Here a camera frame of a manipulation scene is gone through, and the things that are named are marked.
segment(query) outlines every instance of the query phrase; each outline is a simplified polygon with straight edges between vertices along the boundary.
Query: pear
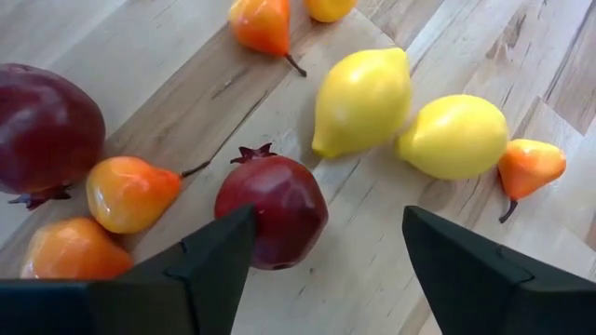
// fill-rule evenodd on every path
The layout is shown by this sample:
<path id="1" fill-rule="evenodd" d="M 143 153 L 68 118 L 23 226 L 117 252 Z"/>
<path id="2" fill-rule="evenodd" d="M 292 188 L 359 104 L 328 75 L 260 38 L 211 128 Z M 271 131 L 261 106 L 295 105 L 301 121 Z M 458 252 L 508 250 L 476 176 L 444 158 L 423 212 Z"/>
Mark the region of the pear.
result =
<path id="1" fill-rule="evenodd" d="M 509 209 L 499 218 L 499 222 L 505 223 L 518 206 L 518 200 L 559 179 L 567 168 L 567 159 L 552 144 L 516 139 L 507 144 L 498 168 L 503 191 L 509 197 Z"/>
<path id="2" fill-rule="evenodd" d="M 154 225 L 176 200 L 183 179 L 209 163 L 179 174 L 137 157 L 108 158 L 89 172 L 86 185 L 89 211 L 112 233 L 138 233 Z"/>
<path id="3" fill-rule="evenodd" d="M 312 148 L 333 158 L 389 141 L 403 125 L 411 101 L 410 68 L 401 48 L 349 55 L 319 89 Z"/>
<path id="4" fill-rule="evenodd" d="M 301 76 L 307 75 L 290 55 L 290 0 L 237 0 L 227 19 L 240 44 L 283 56 Z"/>
<path id="5" fill-rule="evenodd" d="M 432 177 L 460 180 L 494 166 L 507 143 L 507 121 L 498 108 L 482 98 L 453 95 L 420 110 L 395 149 Z"/>
<path id="6" fill-rule="evenodd" d="M 122 275 L 133 263 L 132 257 L 97 222 L 75 217 L 35 232 L 20 277 L 105 280 Z"/>

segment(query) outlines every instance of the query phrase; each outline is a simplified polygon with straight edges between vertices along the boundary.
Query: wood grain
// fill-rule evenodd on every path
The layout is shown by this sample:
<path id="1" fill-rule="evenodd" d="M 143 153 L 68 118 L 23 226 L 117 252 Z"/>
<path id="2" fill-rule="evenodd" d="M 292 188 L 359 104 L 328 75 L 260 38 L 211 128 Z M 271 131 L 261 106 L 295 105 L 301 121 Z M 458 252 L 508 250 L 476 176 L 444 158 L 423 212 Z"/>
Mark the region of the wood grain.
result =
<path id="1" fill-rule="evenodd" d="M 596 63 L 593 58 L 596 49 L 595 4 L 592 2 L 546 94 L 547 103 L 582 134 L 586 133 L 596 116 Z"/>
<path id="2" fill-rule="evenodd" d="M 291 52 L 307 78 L 240 47 L 225 26 L 230 2 L 0 2 L 0 61 L 48 68 L 87 91 L 106 118 L 106 154 L 172 170 L 211 159 L 152 229 L 121 238 L 137 261 L 212 219 L 238 146 L 272 141 L 313 172 L 331 216 L 299 266 L 250 271 L 234 334 L 440 334 L 400 232 L 411 204 L 596 280 L 593 1 L 360 0 L 341 22 L 318 24 L 291 0 Z M 511 137 L 563 148 L 567 171 L 499 224 L 508 200 L 494 169 L 437 181 L 396 158 L 391 143 L 336 160 L 314 155 L 324 75 L 351 52 L 396 44 L 411 62 L 411 119 L 438 97 L 478 95 L 503 110 Z M 18 273 L 35 229 L 88 214 L 80 186 L 73 196 L 31 215 L 0 205 L 0 277 Z"/>

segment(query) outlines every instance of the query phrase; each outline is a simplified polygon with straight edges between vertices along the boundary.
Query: wooden surface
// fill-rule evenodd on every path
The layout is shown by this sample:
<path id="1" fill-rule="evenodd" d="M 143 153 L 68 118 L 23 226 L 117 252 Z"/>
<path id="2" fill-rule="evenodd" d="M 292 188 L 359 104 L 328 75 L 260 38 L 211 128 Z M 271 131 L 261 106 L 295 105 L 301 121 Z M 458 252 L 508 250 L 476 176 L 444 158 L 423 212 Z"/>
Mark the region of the wooden surface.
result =
<path id="1" fill-rule="evenodd" d="M 212 219 L 214 196 L 237 147 L 267 141 L 309 167 L 330 221 L 299 266 L 251 270 L 235 334 L 439 334 L 400 232 L 403 207 L 419 204 L 539 260 L 596 280 L 596 11 L 592 0 L 360 0 L 343 21 L 311 22 L 292 0 L 292 54 L 239 47 L 225 26 L 230 0 L 6 0 L 0 62 L 69 78 L 100 104 L 108 154 L 136 154 L 182 170 L 178 201 L 150 231 L 124 243 L 152 256 Z M 398 45 L 411 61 L 413 111 L 452 93 L 502 108 L 513 137 L 549 141 L 568 169 L 521 201 L 506 224 L 506 199 L 491 171 L 434 181 L 389 145 L 334 161 L 309 150 L 313 103 L 324 74 L 347 54 Z M 18 273 L 38 227 L 85 215 L 74 199 L 33 213 L 0 195 L 0 276 Z"/>

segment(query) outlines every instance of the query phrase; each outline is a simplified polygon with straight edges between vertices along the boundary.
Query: orange pear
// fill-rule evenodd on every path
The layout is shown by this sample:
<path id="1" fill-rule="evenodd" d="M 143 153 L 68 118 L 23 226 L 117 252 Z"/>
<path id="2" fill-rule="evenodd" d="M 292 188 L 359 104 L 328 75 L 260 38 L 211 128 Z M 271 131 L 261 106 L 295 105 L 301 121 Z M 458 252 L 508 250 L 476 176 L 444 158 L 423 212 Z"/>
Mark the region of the orange pear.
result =
<path id="1" fill-rule="evenodd" d="M 290 55 L 289 0 L 237 0 L 230 8 L 228 21 L 240 44 L 285 57 L 301 76 L 306 76 Z"/>
<path id="2" fill-rule="evenodd" d="M 21 278 L 112 279 L 132 258 L 92 219 L 72 218 L 40 228 L 31 239 Z"/>
<path id="3" fill-rule="evenodd" d="M 176 200 L 184 178 L 208 164 L 177 174 L 137 157 L 108 158 L 89 172 L 89 210 L 112 233 L 137 233 L 152 226 Z"/>
<path id="4" fill-rule="evenodd" d="M 504 223 L 518 206 L 518 200 L 558 179 L 566 168 L 565 155 L 556 146 L 541 141 L 510 141 L 498 163 L 509 209 L 499 218 Z"/>

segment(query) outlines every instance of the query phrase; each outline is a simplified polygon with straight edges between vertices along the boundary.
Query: pear stem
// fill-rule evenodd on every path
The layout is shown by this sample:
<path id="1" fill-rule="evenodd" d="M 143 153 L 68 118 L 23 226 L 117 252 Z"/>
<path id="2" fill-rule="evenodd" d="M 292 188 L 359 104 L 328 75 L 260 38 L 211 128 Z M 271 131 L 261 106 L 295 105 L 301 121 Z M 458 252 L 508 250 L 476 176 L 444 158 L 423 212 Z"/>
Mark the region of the pear stem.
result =
<path id="1" fill-rule="evenodd" d="M 194 167 L 194 168 L 191 168 L 189 170 L 183 171 L 180 174 L 180 178 L 184 179 L 184 178 L 186 178 L 188 176 L 191 176 L 191 175 L 197 173 L 198 171 L 202 170 L 203 168 L 206 168 L 210 163 L 211 163 L 211 161 L 207 161 L 207 162 L 202 163 L 198 167 Z"/>
<path id="2" fill-rule="evenodd" d="M 286 60 L 288 60 L 290 62 L 291 66 L 293 66 L 294 68 L 296 68 L 296 70 L 298 70 L 298 72 L 300 73 L 301 76 L 303 76 L 303 77 L 307 76 L 306 70 L 301 68 L 300 65 L 298 65 L 298 63 L 296 62 L 294 57 L 291 56 L 291 54 L 286 54 L 284 57 L 286 58 Z"/>
<path id="3" fill-rule="evenodd" d="M 499 222 L 505 223 L 505 221 L 507 219 L 509 219 L 509 217 L 511 216 L 511 214 L 513 214 L 513 211 L 515 210 L 515 208 L 517 206 L 518 206 L 518 201 L 511 199 L 509 201 L 509 209 L 508 209 L 507 213 L 503 214 L 503 216 L 499 218 Z"/>

